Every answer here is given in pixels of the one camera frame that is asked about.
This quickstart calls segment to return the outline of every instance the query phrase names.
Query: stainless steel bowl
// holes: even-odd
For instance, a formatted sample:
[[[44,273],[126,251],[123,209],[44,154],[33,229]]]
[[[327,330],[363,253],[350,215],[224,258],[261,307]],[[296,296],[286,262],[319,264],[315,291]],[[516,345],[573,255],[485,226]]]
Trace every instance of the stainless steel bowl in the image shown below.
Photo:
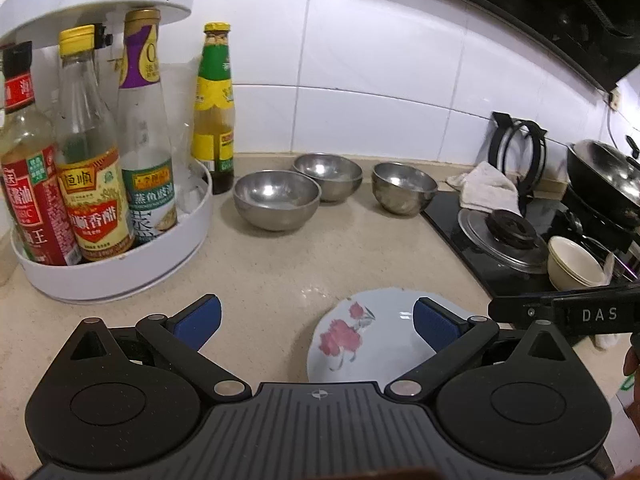
[[[295,171],[258,171],[234,186],[234,203],[249,224],[267,231],[298,229],[320,204],[320,186]]]
[[[307,153],[294,161],[293,168],[319,184],[323,202],[342,202],[362,184],[362,168],[339,155]]]
[[[373,194],[380,205],[396,215],[417,215],[429,205],[438,183],[405,164],[383,162],[373,169]]]

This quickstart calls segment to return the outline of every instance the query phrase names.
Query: triangular cutout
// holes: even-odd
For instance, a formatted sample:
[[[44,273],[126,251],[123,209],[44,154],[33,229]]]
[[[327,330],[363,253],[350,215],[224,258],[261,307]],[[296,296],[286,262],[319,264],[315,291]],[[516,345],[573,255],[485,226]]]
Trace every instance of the triangular cutout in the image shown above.
[[[556,340],[549,332],[540,332],[531,345],[529,355],[541,359],[552,359],[553,361],[564,361],[561,349],[558,348]]]
[[[98,334],[95,332],[85,332],[73,354],[71,354],[71,360],[79,361],[80,359],[103,357],[105,355],[107,355],[107,351],[104,349],[104,345],[102,341],[100,341]]]

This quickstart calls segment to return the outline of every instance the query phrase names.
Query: upper shelf of rack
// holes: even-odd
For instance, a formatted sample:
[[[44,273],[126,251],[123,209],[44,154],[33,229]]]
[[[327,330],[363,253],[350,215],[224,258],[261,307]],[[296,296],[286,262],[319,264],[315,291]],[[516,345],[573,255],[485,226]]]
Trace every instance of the upper shelf of rack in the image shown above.
[[[0,6],[0,44],[33,41],[34,48],[58,44],[62,30],[91,23],[122,23],[128,10],[156,7],[162,22],[191,14],[193,0],[6,0]]]

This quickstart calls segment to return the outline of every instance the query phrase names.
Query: blue gripper pad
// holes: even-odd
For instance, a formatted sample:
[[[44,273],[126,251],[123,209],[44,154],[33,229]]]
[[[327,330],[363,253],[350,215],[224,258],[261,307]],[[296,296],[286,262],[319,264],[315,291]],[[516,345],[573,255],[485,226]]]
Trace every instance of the blue gripper pad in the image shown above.
[[[222,323],[222,304],[217,296],[207,294],[165,324],[188,347],[198,351],[216,333]]]
[[[465,319],[431,298],[420,298],[414,304],[414,328],[431,348],[439,352],[469,330],[469,325]]]

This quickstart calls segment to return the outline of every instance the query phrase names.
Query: round black disc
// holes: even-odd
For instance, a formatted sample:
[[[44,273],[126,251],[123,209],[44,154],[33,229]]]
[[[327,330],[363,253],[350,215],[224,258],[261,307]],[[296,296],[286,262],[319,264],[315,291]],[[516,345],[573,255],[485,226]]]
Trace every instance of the round black disc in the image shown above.
[[[105,369],[91,361],[75,362],[71,377],[43,380],[28,403],[27,428],[46,460],[126,469],[166,455],[193,433],[200,399],[183,378],[126,360]]]
[[[610,409],[591,386],[554,370],[504,363],[469,370],[436,399],[444,431],[471,457],[514,471],[551,471],[593,456],[610,427]]]
[[[538,234],[533,225],[516,213],[497,209],[486,218],[486,226],[493,236],[511,247],[532,249],[536,246]]]

